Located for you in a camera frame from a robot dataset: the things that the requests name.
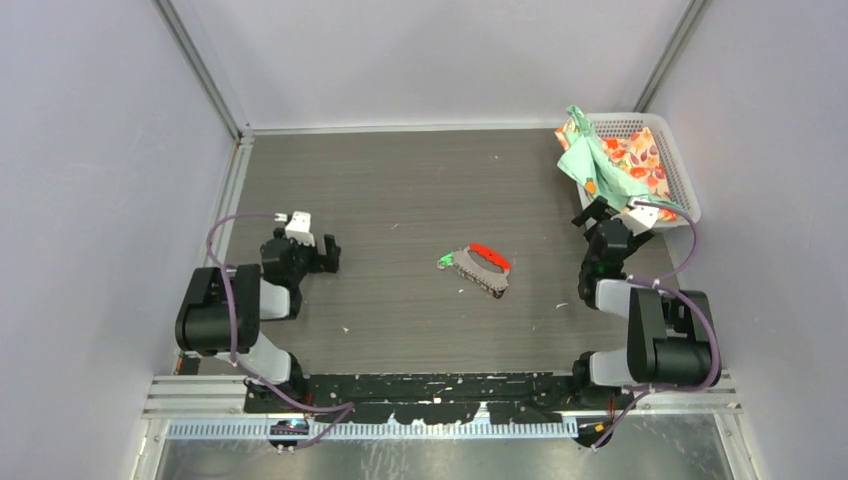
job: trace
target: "cloth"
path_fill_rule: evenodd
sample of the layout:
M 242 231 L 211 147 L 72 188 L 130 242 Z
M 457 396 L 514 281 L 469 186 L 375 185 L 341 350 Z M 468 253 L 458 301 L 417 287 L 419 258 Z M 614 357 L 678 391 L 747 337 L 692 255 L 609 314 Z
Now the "cloth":
M 573 178 L 594 199 L 601 195 L 618 211 L 627 208 L 631 197 L 654 202 L 671 201 L 665 170 L 650 129 L 626 139 L 601 139 L 591 120 L 576 106 L 571 117 L 555 130 L 565 149 L 557 167 Z M 674 220 L 674 213 L 660 211 L 660 220 Z

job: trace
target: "perforated basket side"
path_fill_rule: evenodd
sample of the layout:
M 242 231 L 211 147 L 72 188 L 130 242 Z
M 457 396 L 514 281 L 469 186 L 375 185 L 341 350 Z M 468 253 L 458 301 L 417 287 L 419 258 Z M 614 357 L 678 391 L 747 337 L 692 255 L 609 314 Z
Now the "perforated basket side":
M 593 113 L 586 116 L 595 123 L 595 131 L 601 138 L 629 137 L 643 127 L 650 128 L 660 151 L 660 162 L 665 167 L 671 199 L 683 207 L 692 220 L 697 222 L 701 219 L 701 207 L 689 174 L 671 135 L 671 128 L 662 117 L 650 113 Z M 584 207 L 589 204 L 589 197 L 584 191 L 580 191 L 580 201 Z M 673 222 L 662 222 L 655 228 L 662 230 L 680 225 L 686 225 L 686 220 L 680 218 Z

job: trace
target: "green cloth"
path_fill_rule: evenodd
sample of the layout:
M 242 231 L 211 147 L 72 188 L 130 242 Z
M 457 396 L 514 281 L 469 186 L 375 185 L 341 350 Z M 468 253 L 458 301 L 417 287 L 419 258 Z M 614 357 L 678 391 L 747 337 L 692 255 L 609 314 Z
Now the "green cloth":
M 609 155 L 604 153 L 601 137 L 595 133 L 594 124 L 579 108 L 572 105 L 568 107 L 568 113 L 574 117 L 578 131 L 563 132 L 570 147 L 560 157 L 557 167 L 580 185 L 594 182 L 595 194 L 587 192 L 590 198 L 602 195 L 616 210 L 624 209 L 631 197 L 668 202 L 651 195 L 646 184 L 613 165 Z

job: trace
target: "table surface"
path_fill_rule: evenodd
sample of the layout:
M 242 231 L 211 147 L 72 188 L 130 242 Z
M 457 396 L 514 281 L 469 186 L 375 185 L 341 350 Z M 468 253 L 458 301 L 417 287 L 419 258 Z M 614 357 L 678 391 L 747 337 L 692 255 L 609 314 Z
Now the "table surface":
M 568 371 L 584 351 L 622 347 L 625 321 L 577 296 L 587 244 L 560 154 L 549 130 L 258 137 L 239 212 L 310 212 L 316 238 L 342 247 L 337 274 L 301 284 L 300 316 L 262 331 L 313 373 Z M 237 220 L 227 260 L 258 262 L 273 228 Z M 436 268 L 471 242 L 512 263 L 502 299 Z M 669 270 L 661 238 L 627 261 Z M 202 362 L 215 372 L 228 368 Z

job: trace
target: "cable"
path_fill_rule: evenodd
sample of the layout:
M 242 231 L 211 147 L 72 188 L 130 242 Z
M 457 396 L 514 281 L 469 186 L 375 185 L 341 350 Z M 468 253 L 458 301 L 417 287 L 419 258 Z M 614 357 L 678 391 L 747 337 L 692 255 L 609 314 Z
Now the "cable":
M 647 201 L 644 201 L 644 200 L 636 200 L 634 203 L 636 205 L 642 205 L 642 206 L 646 206 L 646 207 L 655 207 L 655 208 L 662 208 L 662 209 L 666 209 L 666 210 L 671 210 L 672 212 L 683 217 L 689 223 L 689 226 L 692 228 L 692 238 L 693 238 L 693 240 L 692 240 L 692 250 L 689 251 L 689 255 L 686 257 L 686 260 L 684 260 L 683 263 L 680 264 L 680 266 L 678 266 L 677 268 L 675 268 L 671 272 L 669 272 L 669 273 L 667 273 L 663 276 L 657 277 L 655 279 L 640 277 L 640 276 L 636 276 L 636 275 L 629 275 L 627 277 L 627 282 L 631 283 L 633 285 L 638 285 L 638 286 L 641 286 L 641 287 L 655 289 L 655 290 L 658 290 L 660 292 L 665 292 L 665 293 L 675 297 L 676 299 L 680 300 L 681 302 L 683 302 L 684 305 L 689 307 L 689 309 L 692 311 L 692 313 L 694 313 L 695 316 L 698 318 L 698 320 L 701 322 L 701 325 L 703 325 L 704 330 L 706 330 L 706 332 L 707 332 L 707 339 L 708 339 L 709 345 L 710 345 L 710 359 L 711 359 L 710 371 L 707 374 L 707 377 L 704 379 L 704 381 L 701 382 L 700 385 L 695 386 L 695 387 L 678 387 L 676 385 L 671 385 L 671 384 L 649 384 L 649 385 L 636 385 L 636 386 L 633 386 L 633 387 L 629 387 L 629 390 L 631 390 L 631 391 L 642 392 L 642 393 L 640 393 L 639 395 L 637 395 L 636 397 L 633 398 L 633 400 L 630 402 L 630 404 L 627 405 L 627 407 L 625 407 L 624 410 L 621 411 L 621 414 L 619 414 L 618 418 L 616 418 L 615 421 L 613 421 L 612 425 L 610 425 L 610 427 L 608 429 L 606 429 L 604 434 L 601 435 L 601 437 L 595 443 L 592 444 L 592 450 L 596 450 L 598 446 L 604 444 L 606 439 L 609 438 L 610 435 L 612 435 L 612 432 L 613 432 L 613 430 L 615 430 L 615 427 L 621 422 L 621 420 L 624 418 L 625 415 L 627 415 L 628 412 L 630 412 L 631 410 L 633 410 L 633 408 L 636 407 L 636 404 L 640 400 L 642 400 L 643 398 L 645 398 L 646 396 L 648 396 L 649 394 L 654 393 L 654 392 L 672 391 L 672 390 L 681 391 L 681 392 L 698 392 L 698 391 L 701 391 L 701 390 L 711 386 L 715 382 L 716 378 L 718 378 L 719 365 L 721 364 L 721 361 L 719 359 L 718 340 L 716 339 L 715 331 L 713 330 L 712 325 L 710 325 L 710 322 L 707 319 L 707 316 L 704 314 L 704 312 L 701 311 L 701 309 L 698 308 L 698 306 L 695 305 L 695 303 L 692 300 L 690 300 L 689 297 L 687 297 L 686 295 L 683 295 L 680 291 L 675 290 L 673 288 L 660 286 L 660 280 L 663 280 L 663 279 L 666 279 L 666 278 L 669 278 L 669 277 L 673 277 L 673 276 L 677 275 L 678 273 L 680 273 L 681 271 L 683 271 L 683 269 L 686 268 L 689 265 L 689 263 L 691 262 L 692 257 L 694 257 L 695 251 L 697 250 L 697 247 L 698 247 L 698 229 L 697 229 L 697 227 L 695 227 L 695 222 L 692 220 L 692 217 L 690 217 L 689 214 L 686 211 L 679 209 L 677 207 L 671 206 L 671 205 L 652 203 L 652 202 L 647 202 Z
M 274 392 L 278 397 L 280 397 L 283 401 L 288 403 L 289 405 L 298 408 L 300 410 L 304 410 L 311 413 L 334 413 L 341 412 L 333 422 L 324 429 L 320 434 L 315 437 L 307 440 L 302 444 L 298 444 L 294 450 L 301 450 L 303 448 L 309 447 L 317 443 L 321 438 L 330 433 L 330 431 L 344 419 L 347 417 L 354 408 L 353 402 L 343 403 L 341 405 L 335 405 L 332 407 L 313 407 L 310 405 L 305 405 L 303 403 L 298 402 L 297 400 L 286 395 L 282 390 L 277 388 L 276 385 L 263 378 L 261 375 L 253 372 L 249 368 L 244 365 L 239 364 L 237 350 L 238 350 L 238 318 L 236 316 L 236 302 L 235 296 L 233 295 L 233 286 L 230 282 L 230 276 L 226 272 L 226 266 L 221 260 L 218 259 L 217 256 L 212 252 L 212 239 L 215 236 L 215 231 L 221 227 L 221 225 L 235 220 L 237 218 L 277 218 L 277 215 L 274 213 L 238 213 L 235 215 L 228 215 L 212 225 L 212 228 L 209 229 L 209 233 L 206 235 L 206 255 L 212 260 L 212 263 L 215 264 L 219 269 L 221 269 L 221 283 L 224 284 L 224 294 L 227 297 L 227 311 L 230 317 L 230 361 L 232 362 L 234 367 L 239 368 L 242 372 L 244 372 L 248 377 L 253 378 L 263 385 L 265 385 L 269 390 Z

